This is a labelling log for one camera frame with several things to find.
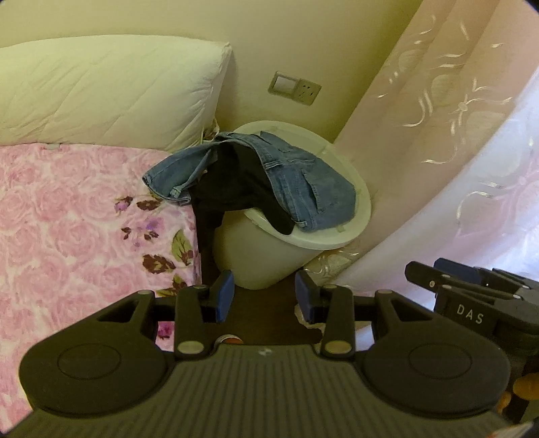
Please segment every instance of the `pillow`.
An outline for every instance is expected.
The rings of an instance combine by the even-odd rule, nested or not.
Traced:
[[[175,150],[211,125],[231,48],[174,36],[99,35],[0,49],[0,145]]]

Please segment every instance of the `power outlet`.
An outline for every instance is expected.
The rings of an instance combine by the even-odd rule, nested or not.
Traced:
[[[306,79],[300,79],[292,95],[292,100],[305,105],[312,105],[321,88],[321,85]]]

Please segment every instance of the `wooden floor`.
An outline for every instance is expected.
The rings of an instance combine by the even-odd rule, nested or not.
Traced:
[[[204,284],[211,284],[219,271],[210,257],[202,258]],[[210,339],[235,334],[251,345],[317,344],[320,330],[306,328],[294,315],[294,276],[267,289],[251,291],[236,286],[234,301],[223,324],[207,324]]]

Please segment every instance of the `laundry basket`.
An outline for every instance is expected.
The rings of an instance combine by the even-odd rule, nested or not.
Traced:
[[[356,188],[356,214],[343,225],[314,232],[298,226],[285,236],[275,230],[256,208],[226,212],[215,232],[213,257],[221,270],[230,269],[238,286],[263,289],[277,283],[322,251],[345,246],[367,226],[371,214],[370,196],[354,166],[339,157],[331,143],[299,126],[261,120],[247,123],[236,132],[259,134],[266,131],[323,159]]]

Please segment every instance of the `beige wall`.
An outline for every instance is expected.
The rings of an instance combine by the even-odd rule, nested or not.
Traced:
[[[333,141],[420,0],[4,0],[0,47],[100,33],[229,41],[218,119],[274,119]],[[310,107],[267,92],[276,70],[322,85]]]

